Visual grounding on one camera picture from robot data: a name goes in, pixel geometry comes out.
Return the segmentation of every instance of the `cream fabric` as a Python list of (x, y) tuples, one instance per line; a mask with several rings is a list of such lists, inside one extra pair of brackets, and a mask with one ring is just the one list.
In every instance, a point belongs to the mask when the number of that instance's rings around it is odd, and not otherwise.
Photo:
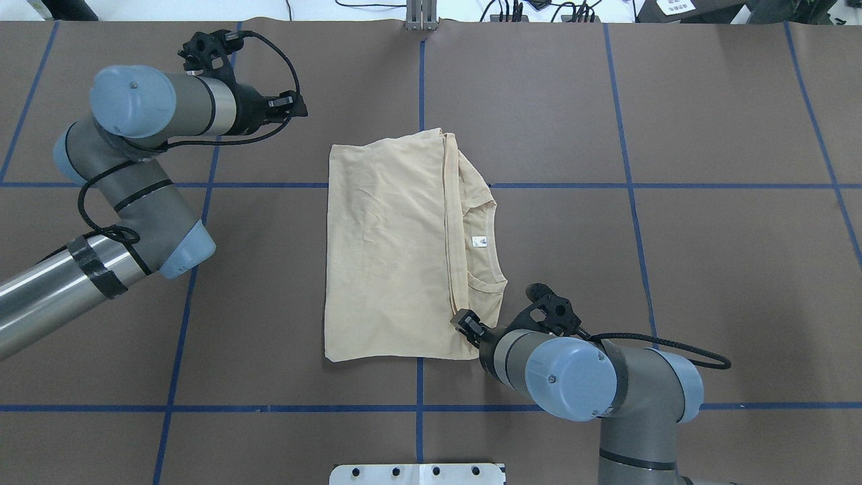
[(497, 324), (497, 203), (455, 135), (430, 129), (329, 155), (326, 357), (478, 357), (449, 320)]

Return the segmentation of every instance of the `light blue cap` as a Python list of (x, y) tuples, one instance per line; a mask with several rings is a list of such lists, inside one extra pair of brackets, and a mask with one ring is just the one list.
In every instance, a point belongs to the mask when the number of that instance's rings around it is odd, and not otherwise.
[(171, 122), (177, 93), (171, 80), (150, 66), (108, 66), (90, 89), (93, 116), (110, 133), (146, 138)]
[(557, 337), (527, 360), (527, 390), (558, 418), (589, 421), (604, 415), (616, 396), (614, 364), (597, 347), (574, 337)]
[(678, 423), (688, 423), (697, 416), (700, 412), (700, 406), (703, 404), (703, 379), (697, 372), (697, 367), (683, 356), (648, 347), (646, 349), (664, 357), (665, 361), (671, 365), (674, 374), (677, 375), (679, 385), (683, 387), (683, 398), (685, 399), (683, 417), (679, 419)]
[(81, 177), (81, 174), (72, 166), (72, 161), (69, 160), (69, 152), (66, 151), (66, 138), (69, 137), (70, 129), (72, 129), (71, 126), (66, 129), (66, 131), (63, 132), (63, 135), (60, 135), (57, 142), (54, 143), (54, 165), (56, 165), (69, 180), (78, 186), (82, 186), (87, 181), (84, 180), (84, 177)]
[(209, 236), (207, 228), (203, 227), (203, 222), (198, 220), (168, 256), (165, 264), (159, 268), (159, 272), (168, 280), (173, 280), (206, 261), (215, 251), (216, 242)]

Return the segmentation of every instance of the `white paper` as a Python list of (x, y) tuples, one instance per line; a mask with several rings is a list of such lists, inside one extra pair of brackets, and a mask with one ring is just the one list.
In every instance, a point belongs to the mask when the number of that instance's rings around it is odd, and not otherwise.
[(675, 16), (695, 9), (691, 0), (656, 0), (656, 3), (666, 16)]

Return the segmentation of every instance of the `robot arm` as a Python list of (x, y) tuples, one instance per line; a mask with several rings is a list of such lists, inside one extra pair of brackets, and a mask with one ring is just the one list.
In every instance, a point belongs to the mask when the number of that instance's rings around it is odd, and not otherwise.
[[(609, 341), (626, 334), (590, 336), (569, 300), (545, 285), (531, 285), (527, 295), (533, 304), (506, 327), (488, 328), (470, 310), (453, 318), (479, 348), (485, 371), (554, 416), (602, 419), (600, 485), (714, 483), (677, 470), (677, 423), (694, 419), (703, 403), (694, 364), (677, 354)], [(542, 321), (531, 317), (535, 310), (544, 314)], [(583, 339), (567, 338), (573, 335)], [(700, 352), (723, 362), (712, 367), (729, 367), (727, 359)]]
[[(229, 55), (246, 37), (260, 38), (283, 58), (295, 91), (264, 97), (236, 82)], [(152, 272), (176, 278), (215, 252), (157, 155), (182, 145), (260, 141), (308, 115), (292, 64), (257, 33), (197, 32), (178, 54), (192, 75), (149, 66), (103, 69), (91, 89), (92, 113), (55, 144), (59, 170), (82, 186), (78, 208), (93, 231), (0, 285), (0, 361)], [(168, 142), (174, 136), (251, 135), (267, 123), (279, 126), (248, 140)], [(84, 196), (92, 186), (113, 206), (118, 224), (100, 227), (86, 215)]]

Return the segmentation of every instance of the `white mounting plate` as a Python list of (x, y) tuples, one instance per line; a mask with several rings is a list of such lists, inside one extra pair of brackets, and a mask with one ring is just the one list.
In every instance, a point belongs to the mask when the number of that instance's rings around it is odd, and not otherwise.
[[(473, 474), (474, 467), (478, 475)], [(505, 470), (496, 463), (340, 465), (329, 475), (329, 485), (506, 485)]]

